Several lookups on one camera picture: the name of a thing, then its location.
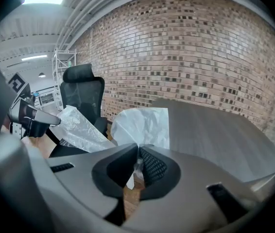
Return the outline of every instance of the headrest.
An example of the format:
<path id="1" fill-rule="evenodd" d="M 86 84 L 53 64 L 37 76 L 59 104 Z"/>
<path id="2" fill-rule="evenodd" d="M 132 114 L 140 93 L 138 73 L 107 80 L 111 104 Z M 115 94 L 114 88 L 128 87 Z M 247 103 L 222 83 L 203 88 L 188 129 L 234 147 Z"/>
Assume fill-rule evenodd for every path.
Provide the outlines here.
<path id="1" fill-rule="evenodd" d="M 94 75 L 91 69 L 91 64 L 82 64 L 74 67 L 69 67 L 63 74 L 65 83 L 80 83 L 91 81 Z"/>

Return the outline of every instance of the gray tabletop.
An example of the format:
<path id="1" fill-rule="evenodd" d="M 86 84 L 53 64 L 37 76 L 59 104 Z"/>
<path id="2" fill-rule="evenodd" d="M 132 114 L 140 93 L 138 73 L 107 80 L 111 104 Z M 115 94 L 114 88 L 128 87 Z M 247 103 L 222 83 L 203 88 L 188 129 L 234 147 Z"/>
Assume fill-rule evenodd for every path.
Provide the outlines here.
<path id="1" fill-rule="evenodd" d="M 205 158 L 249 182 L 275 173 L 275 146 L 243 116 L 205 106 L 158 99 L 168 108 L 170 149 Z"/>

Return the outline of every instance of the mesh backrest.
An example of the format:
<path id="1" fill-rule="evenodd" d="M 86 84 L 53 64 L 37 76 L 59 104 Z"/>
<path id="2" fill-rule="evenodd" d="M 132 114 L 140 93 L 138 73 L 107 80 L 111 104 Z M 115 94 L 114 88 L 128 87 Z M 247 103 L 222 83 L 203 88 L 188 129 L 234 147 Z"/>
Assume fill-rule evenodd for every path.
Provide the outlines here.
<path id="1" fill-rule="evenodd" d="M 101 102 L 104 91 L 104 79 L 95 77 L 92 81 L 81 83 L 61 83 L 63 107 L 76 107 L 90 123 L 94 124 L 101 116 Z"/>

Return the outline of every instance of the plastic wrap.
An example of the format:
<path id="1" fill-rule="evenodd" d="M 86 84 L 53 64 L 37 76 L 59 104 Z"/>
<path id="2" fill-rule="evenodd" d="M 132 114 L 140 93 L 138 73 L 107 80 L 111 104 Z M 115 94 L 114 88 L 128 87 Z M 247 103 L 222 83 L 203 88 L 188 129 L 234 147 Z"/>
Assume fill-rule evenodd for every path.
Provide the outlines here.
<path id="1" fill-rule="evenodd" d="M 118 145 L 153 144 L 169 149 L 167 108 L 134 108 L 120 112 L 114 119 L 111 135 Z"/>
<path id="2" fill-rule="evenodd" d="M 66 141 L 63 145 L 71 144 L 87 152 L 97 152 L 114 147 L 75 107 L 67 105 L 57 115 L 61 123 L 55 126 L 62 138 Z"/>

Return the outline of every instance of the metal shelving rack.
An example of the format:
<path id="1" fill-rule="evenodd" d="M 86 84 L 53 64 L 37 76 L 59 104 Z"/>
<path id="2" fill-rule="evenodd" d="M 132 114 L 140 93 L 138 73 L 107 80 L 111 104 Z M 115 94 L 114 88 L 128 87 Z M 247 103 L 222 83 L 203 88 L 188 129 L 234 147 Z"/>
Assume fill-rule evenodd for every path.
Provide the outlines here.
<path id="1" fill-rule="evenodd" d="M 60 84 L 63 82 L 63 73 L 70 66 L 76 65 L 77 51 L 58 50 L 52 57 L 52 78 L 54 81 L 53 97 L 59 111 L 63 110 L 63 102 L 60 92 Z"/>

